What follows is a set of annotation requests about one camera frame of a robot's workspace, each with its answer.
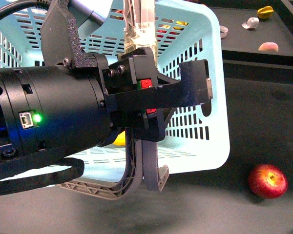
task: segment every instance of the apple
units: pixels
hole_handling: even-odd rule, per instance
[[[274,199],[288,189],[288,181],[283,172],[274,165],[257,165],[250,173],[249,187],[257,196]]]

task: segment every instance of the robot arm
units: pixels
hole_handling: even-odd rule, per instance
[[[150,142],[165,137],[174,108],[209,102],[203,60],[180,63],[181,81],[160,74],[149,48],[108,65],[104,55],[85,53],[68,0],[53,0],[41,29],[44,67],[0,69],[0,179],[53,164],[61,172],[0,181],[0,195],[62,184],[94,196],[118,199],[142,177],[161,190],[168,168],[158,170]],[[57,40],[61,34],[64,41]],[[79,159],[65,158],[111,144],[126,130],[127,164],[118,183],[80,184]]]

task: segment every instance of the black bracket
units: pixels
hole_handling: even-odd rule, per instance
[[[42,54],[46,66],[63,64],[70,69],[97,67],[96,59],[82,50],[69,0],[52,0],[41,28]]]

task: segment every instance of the yellow toy fruit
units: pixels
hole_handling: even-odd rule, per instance
[[[117,146],[126,146],[125,131],[123,131],[122,133],[118,135],[118,137],[116,138],[113,144]]]
[[[274,10],[271,6],[265,6],[263,8],[260,8],[257,11],[257,16],[261,19],[261,20],[266,20],[268,19],[270,16],[272,16],[272,14],[274,13]]]
[[[177,21],[176,24],[187,26],[189,23],[187,23],[187,22],[182,22],[182,21]],[[183,30],[184,28],[182,28],[182,27],[174,27],[174,29],[175,29],[175,30]]]

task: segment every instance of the light blue basket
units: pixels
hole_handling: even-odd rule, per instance
[[[5,4],[5,0],[0,0],[0,6]],[[125,22],[116,13],[122,9],[123,1],[114,0],[103,26],[81,41],[85,51],[105,54],[109,63],[117,61],[117,54],[124,53]],[[171,173],[218,168],[225,163],[230,150],[218,19],[207,7],[182,0],[158,0],[156,12],[156,25],[161,30],[157,32],[159,71],[180,79],[180,62],[206,59],[213,92],[208,117],[203,115],[201,106],[177,110],[167,128],[167,137],[159,143],[159,164],[167,164]],[[0,37],[14,48],[9,49],[0,39],[0,67],[42,64],[39,28],[44,16],[42,11],[28,9],[0,22]],[[176,24],[177,21],[188,25]],[[86,178],[115,181],[123,174],[124,148],[95,147],[74,157],[85,161]]]

